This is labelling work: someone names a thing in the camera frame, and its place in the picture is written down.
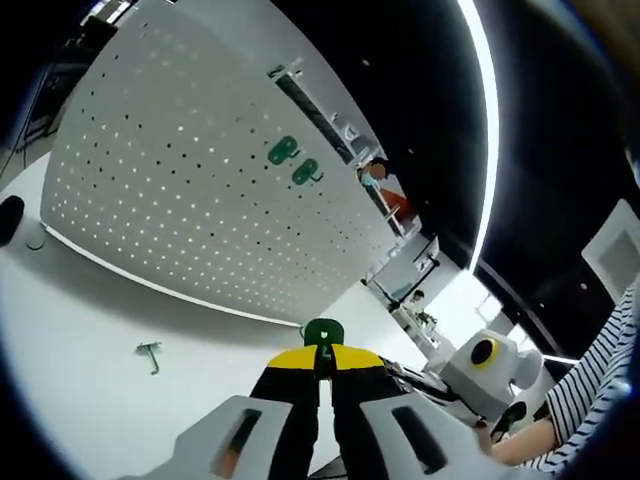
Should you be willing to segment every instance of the window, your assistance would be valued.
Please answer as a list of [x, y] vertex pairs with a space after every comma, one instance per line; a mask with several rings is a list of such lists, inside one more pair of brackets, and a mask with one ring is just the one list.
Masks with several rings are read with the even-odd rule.
[[425, 308], [438, 319], [438, 331], [455, 348], [487, 326], [502, 309], [500, 302], [468, 270], [461, 271]]
[[516, 342], [519, 352], [538, 350], [536, 344], [531, 341], [527, 332], [525, 332], [520, 325], [513, 327], [513, 330], [507, 335], [507, 338]]

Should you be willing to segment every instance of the green knob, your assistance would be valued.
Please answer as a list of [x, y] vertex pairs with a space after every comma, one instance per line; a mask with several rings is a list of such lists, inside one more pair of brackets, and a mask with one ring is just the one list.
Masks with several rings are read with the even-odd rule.
[[304, 346], [344, 344], [344, 327], [331, 318], [314, 318], [304, 327]]

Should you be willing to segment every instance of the yellow label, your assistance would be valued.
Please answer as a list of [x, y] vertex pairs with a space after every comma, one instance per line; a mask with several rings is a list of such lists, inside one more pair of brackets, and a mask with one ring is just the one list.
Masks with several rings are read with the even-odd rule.
[[317, 345], [296, 348], [282, 352], [267, 365], [271, 368], [291, 368], [297, 370], [313, 370]]
[[336, 367], [338, 370], [384, 366], [380, 357], [369, 350], [345, 347], [344, 345], [331, 346], [333, 347], [333, 353], [336, 357]]

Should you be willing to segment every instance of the striped shirt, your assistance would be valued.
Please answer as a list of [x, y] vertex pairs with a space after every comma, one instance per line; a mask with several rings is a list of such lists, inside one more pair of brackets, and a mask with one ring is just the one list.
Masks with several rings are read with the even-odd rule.
[[640, 323], [640, 298], [635, 295], [639, 282], [640, 277], [627, 289], [587, 353], [547, 394], [560, 447], [522, 466], [552, 474], [562, 470], [624, 391]]

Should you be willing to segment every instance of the white pegboard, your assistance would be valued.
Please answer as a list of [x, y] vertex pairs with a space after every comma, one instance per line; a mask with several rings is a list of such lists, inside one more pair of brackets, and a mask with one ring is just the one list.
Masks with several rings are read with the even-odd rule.
[[[275, 165], [283, 137], [301, 153]], [[309, 158], [315, 177], [292, 174]], [[42, 220], [69, 242], [183, 296], [304, 322], [395, 244], [302, 112], [210, 30], [141, 7], [77, 88]]]

